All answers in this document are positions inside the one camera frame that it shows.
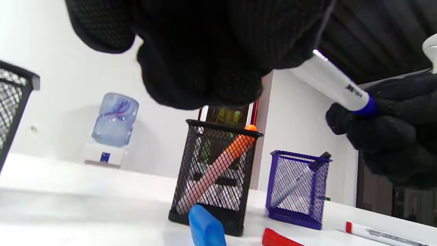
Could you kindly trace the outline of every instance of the red marker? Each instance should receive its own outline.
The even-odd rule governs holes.
[[[266,228],[263,235],[264,246],[303,246],[302,244],[279,235],[274,230]]]
[[[244,129],[256,131],[257,127],[248,125]],[[197,203],[203,194],[214,184],[220,175],[238,159],[243,153],[246,153],[255,142],[255,138],[246,135],[237,135],[237,138],[223,151],[212,165],[209,166],[205,174],[197,181],[192,188],[185,191],[185,194],[179,200],[176,211],[179,214],[185,214]]]

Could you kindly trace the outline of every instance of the black mesh pen holder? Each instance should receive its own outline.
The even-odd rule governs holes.
[[[257,131],[198,120],[186,121],[188,135],[168,219],[188,225],[188,213],[200,204],[227,235],[243,234]]]
[[[0,171],[32,90],[39,90],[39,76],[0,61]]]

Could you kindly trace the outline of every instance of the white table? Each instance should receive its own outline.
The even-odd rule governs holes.
[[[175,185],[170,178],[10,154],[0,175],[0,245],[193,246],[189,227],[167,220]],[[322,231],[270,220],[265,197],[250,191],[244,236],[227,237],[229,246],[260,246],[265,227],[305,246],[383,245],[339,231],[345,221],[437,245],[437,228],[333,202],[325,203]]]

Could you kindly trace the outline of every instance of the gloved hand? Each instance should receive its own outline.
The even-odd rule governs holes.
[[[326,121],[337,134],[347,134],[363,153],[372,173],[395,186],[437,186],[437,74],[415,74],[369,87],[378,115],[363,118],[331,105]]]
[[[138,35],[144,85],[177,109],[242,106],[272,69],[313,55],[335,0],[65,0],[90,48],[122,53]]]

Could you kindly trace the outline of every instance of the orange marker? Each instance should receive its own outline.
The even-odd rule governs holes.
[[[244,129],[256,131],[257,127],[248,125]],[[229,166],[246,153],[255,142],[255,138],[239,134],[237,138],[223,151],[219,157],[209,166],[205,174],[196,184],[185,192],[179,200],[176,210],[179,214],[185,214],[197,203],[206,190],[213,185],[220,175],[222,175]]]

